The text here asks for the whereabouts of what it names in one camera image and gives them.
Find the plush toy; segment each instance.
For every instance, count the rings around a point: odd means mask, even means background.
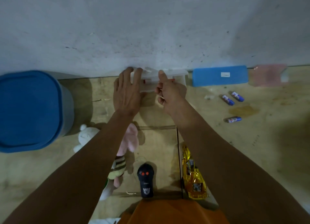
[[[83,146],[85,146],[100,131],[97,128],[87,127],[85,124],[81,125],[80,130],[81,131],[78,135],[80,144],[73,148],[75,153],[78,152]],[[103,190],[100,200],[103,200],[102,197],[107,198],[110,196],[113,190],[120,187],[122,184],[122,175],[126,170],[124,155],[127,149],[131,152],[134,152],[134,150],[138,147],[139,141],[137,135],[138,130],[136,126],[131,123],[126,130],[121,145],[118,149],[116,158],[108,176],[106,187]]]

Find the orange clothing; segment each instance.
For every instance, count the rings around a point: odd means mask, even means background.
[[[229,224],[222,211],[204,209],[192,200],[141,200],[133,214],[123,213],[118,224]]]

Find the wall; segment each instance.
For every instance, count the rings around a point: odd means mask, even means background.
[[[0,0],[0,74],[307,64],[309,12],[309,0]]]

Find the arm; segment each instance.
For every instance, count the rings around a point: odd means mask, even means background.
[[[54,171],[4,224],[88,223],[127,127],[140,108],[139,81],[142,69],[130,83],[127,68],[114,82],[115,113],[103,130]]]
[[[233,223],[310,223],[309,214],[261,167],[222,139],[160,72],[158,102],[172,117],[206,184]]]

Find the person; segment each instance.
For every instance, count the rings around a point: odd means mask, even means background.
[[[114,82],[115,112],[107,127],[54,171],[6,219],[15,223],[88,223],[129,124],[140,109],[142,69]],[[119,223],[310,223],[309,214],[268,173],[222,139],[186,101],[186,87],[159,71],[155,92],[191,151],[219,204],[210,211],[190,200],[142,200]]]

